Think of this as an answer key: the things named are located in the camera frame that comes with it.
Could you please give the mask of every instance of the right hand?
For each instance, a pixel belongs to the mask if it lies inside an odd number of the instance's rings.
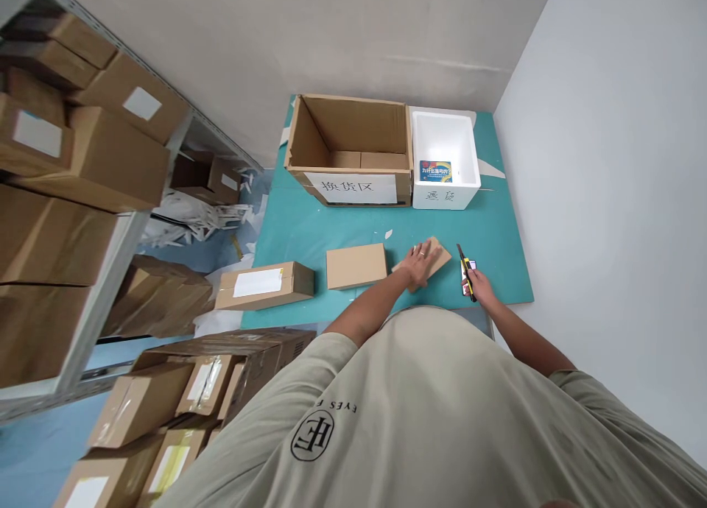
[[[474,289],[474,296],[483,307],[499,301],[499,299],[496,298],[496,294],[493,292],[491,282],[486,278],[483,272],[478,269],[469,269],[469,277],[471,278],[471,285]],[[464,296],[471,297],[467,282],[463,281],[462,285],[464,286]]]

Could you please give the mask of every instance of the left hand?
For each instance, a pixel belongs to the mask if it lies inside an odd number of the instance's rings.
[[[420,287],[427,287],[427,271],[432,262],[442,252],[442,247],[437,247],[434,251],[429,252],[431,244],[432,241],[428,239],[424,243],[418,243],[408,250],[398,269],[405,269],[410,274],[412,281]]]

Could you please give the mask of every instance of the colorful card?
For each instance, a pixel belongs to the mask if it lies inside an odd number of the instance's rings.
[[[451,182],[451,162],[420,160],[420,180]]]

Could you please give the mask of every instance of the white styrofoam box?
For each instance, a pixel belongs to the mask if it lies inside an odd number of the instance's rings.
[[[410,108],[415,183],[412,207],[418,210],[463,210],[481,187],[474,125],[465,111]],[[422,160],[449,162],[451,182],[422,181]]]

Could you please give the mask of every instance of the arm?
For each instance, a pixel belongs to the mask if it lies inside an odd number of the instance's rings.
[[[577,369],[562,352],[496,298],[483,272],[470,270],[469,275],[476,298],[496,324],[516,359],[546,377],[558,370]]]
[[[430,244],[428,239],[411,248],[393,274],[366,289],[324,333],[339,333],[347,336],[359,348],[363,346],[381,328],[396,300],[411,282],[420,287],[427,286],[429,266],[442,251],[438,247],[430,253]]]

